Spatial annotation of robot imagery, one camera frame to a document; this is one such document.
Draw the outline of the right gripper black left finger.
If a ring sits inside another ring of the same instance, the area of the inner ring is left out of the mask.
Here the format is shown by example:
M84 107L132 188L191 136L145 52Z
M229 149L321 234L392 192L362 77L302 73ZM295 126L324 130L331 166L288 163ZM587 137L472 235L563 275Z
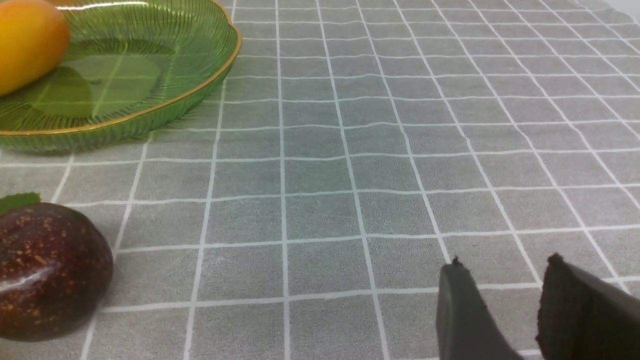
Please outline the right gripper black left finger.
M471 272L454 257L439 270L436 334L441 360L521 360L499 330Z

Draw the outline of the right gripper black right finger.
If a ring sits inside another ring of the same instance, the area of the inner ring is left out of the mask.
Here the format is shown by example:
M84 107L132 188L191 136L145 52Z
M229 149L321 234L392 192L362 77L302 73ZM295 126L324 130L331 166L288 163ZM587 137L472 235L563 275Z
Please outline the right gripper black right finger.
M546 360L637 360L640 301L554 253L537 313L537 341Z

